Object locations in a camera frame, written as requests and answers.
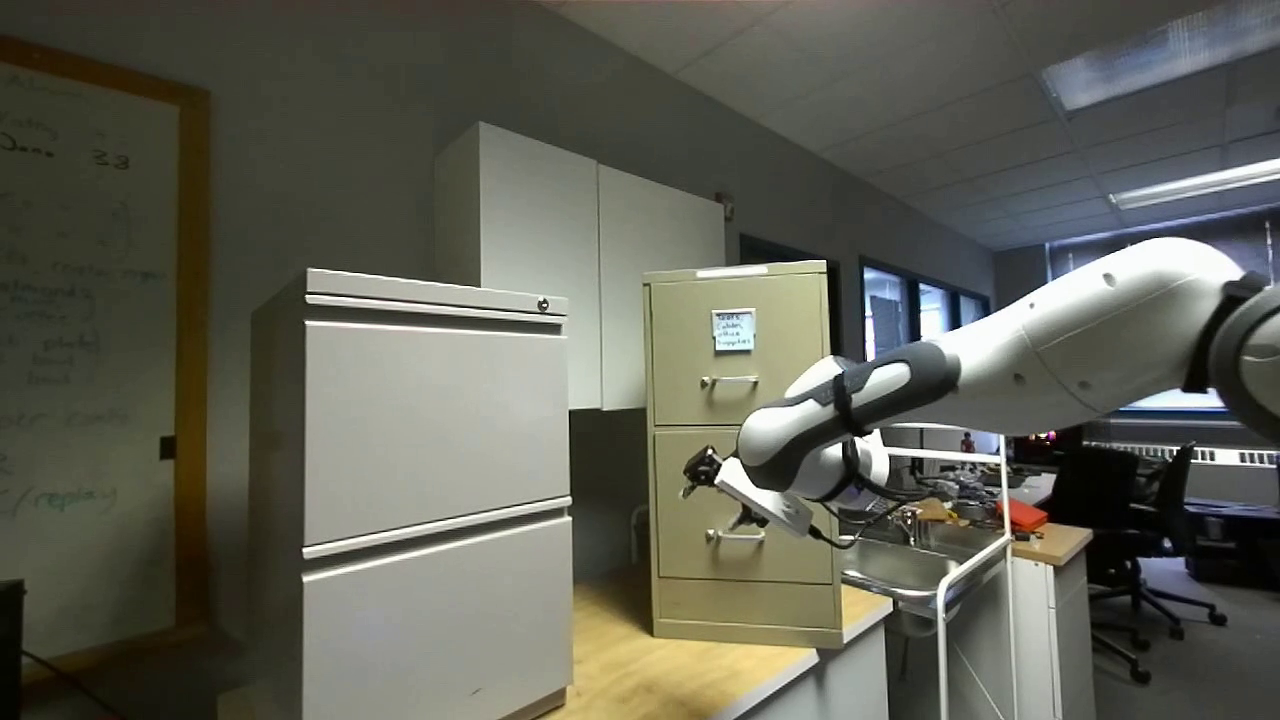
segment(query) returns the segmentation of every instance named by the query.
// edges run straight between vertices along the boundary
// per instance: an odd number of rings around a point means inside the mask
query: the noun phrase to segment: robotic arm
[[[1280,444],[1280,286],[1207,243],[1143,240],[946,335],[811,362],[744,421],[730,454],[702,449],[683,477],[804,535],[808,502],[886,485],[882,422],[1025,435],[1162,387],[1215,387]]]

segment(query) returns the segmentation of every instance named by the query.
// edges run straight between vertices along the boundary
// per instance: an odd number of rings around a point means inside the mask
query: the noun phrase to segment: ceiling light
[[[1260,159],[1260,162],[1237,162],[1224,173],[1182,175],[1170,182],[1110,192],[1110,205],[1117,209],[1146,209],[1146,205],[1170,205],[1170,198],[1186,198],[1186,196],[1210,196],[1210,192],[1275,182],[1275,181],[1280,181],[1280,159]]]
[[[1231,65],[1280,45],[1280,0],[1231,0],[1039,70],[1063,111]]]

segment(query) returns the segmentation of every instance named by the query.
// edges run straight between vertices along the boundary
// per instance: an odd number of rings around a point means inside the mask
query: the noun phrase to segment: whiteboard
[[[187,92],[162,86],[0,38],[0,575],[37,654],[162,637],[199,590],[205,234]]]

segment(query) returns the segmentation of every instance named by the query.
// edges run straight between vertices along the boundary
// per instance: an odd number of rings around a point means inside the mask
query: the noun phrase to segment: ceiling
[[[1280,157],[1280,52],[1063,111],[1039,69],[1207,0],[545,0],[984,249],[1280,205],[1106,192]]]

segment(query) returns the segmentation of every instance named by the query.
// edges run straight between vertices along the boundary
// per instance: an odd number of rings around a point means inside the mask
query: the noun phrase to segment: black chair
[[[1071,449],[1059,454],[1050,492],[1039,509],[1059,523],[1093,527],[1093,545],[1082,552],[1087,583],[1110,586],[1117,581],[1137,575],[1137,560],[1119,545],[1137,477],[1138,454],[1119,449]],[[1093,644],[1122,658],[1137,684],[1146,684],[1152,673],[1143,667],[1143,658],[1117,644],[1106,631],[1122,631],[1129,648],[1137,652],[1143,652],[1146,638],[1129,624],[1093,621]]]
[[[1132,571],[1119,575],[1106,596],[1122,596],[1132,610],[1152,606],[1166,637],[1182,638],[1182,616],[1170,604],[1199,606],[1207,624],[1226,624],[1226,616],[1199,596],[1181,596],[1152,586],[1143,581],[1143,557],[1186,557],[1197,552],[1197,530],[1186,520],[1186,477],[1192,477],[1197,449],[1181,444],[1143,485],[1146,501],[1129,509],[1122,530],[1117,535],[1119,557],[1129,557]]]

